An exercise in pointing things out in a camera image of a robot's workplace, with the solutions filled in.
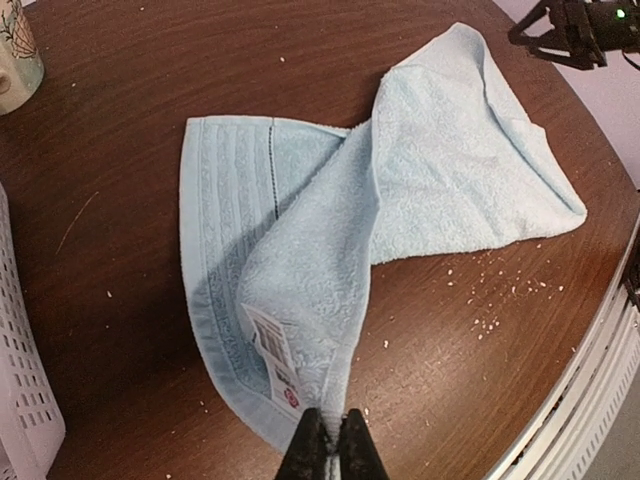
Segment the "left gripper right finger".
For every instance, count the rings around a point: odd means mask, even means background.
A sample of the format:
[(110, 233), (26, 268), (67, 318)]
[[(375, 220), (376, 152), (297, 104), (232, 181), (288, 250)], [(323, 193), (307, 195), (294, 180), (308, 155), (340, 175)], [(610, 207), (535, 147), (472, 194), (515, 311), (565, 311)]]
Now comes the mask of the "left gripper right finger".
[(342, 421), (338, 453), (342, 479), (390, 479), (359, 409), (350, 409)]

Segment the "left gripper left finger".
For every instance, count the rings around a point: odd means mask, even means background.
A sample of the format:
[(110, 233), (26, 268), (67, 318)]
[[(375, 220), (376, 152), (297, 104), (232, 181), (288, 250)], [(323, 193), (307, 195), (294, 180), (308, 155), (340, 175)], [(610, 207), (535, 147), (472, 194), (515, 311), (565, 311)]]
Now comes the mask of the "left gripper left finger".
[(330, 455), (320, 412), (306, 409), (277, 471), (277, 480), (323, 480)]

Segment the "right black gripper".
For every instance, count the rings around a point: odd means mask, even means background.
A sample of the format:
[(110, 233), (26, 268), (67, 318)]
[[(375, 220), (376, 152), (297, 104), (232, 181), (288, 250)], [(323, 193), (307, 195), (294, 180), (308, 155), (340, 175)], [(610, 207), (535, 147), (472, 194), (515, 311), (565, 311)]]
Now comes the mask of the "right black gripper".
[[(564, 15), (561, 31), (565, 34), (568, 50), (530, 45), (527, 49), (532, 56), (575, 70), (592, 70), (608, 65), (607, 52), (620, 51), (629, 65), (639, 68), (639, 63), (630, 58), (639, 53), (638, 1), (541, 0), (509, 30), (508, 40), (510, 43), (536, 43), (547, 34), (554, 39), (556, 22)], [(549, 18), (552, 28), (539, 36), (528, 35), (526, 30), (544, 17)]]

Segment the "light blue towel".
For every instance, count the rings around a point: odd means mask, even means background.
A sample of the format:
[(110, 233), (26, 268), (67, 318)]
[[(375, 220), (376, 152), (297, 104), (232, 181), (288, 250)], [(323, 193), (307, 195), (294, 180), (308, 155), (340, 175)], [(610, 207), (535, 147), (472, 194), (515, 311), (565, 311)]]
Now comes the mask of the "light blue towel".
[(587, 216), (545, 131), (462, 23), (392, 67), (354, 128), (190, 118), (179, 204), (206, 369), (278, 450), (307, 408), (337, 437), (373, 266), (553, 237)]

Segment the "white plastic basket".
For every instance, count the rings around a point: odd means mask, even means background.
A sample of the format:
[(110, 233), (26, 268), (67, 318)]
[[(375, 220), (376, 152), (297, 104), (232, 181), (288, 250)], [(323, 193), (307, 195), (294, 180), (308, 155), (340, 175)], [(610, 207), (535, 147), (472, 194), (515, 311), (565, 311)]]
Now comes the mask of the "white plastic basket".
[(1, 193), (1, 477), (44, 479), (66, 425), (32, 334)]

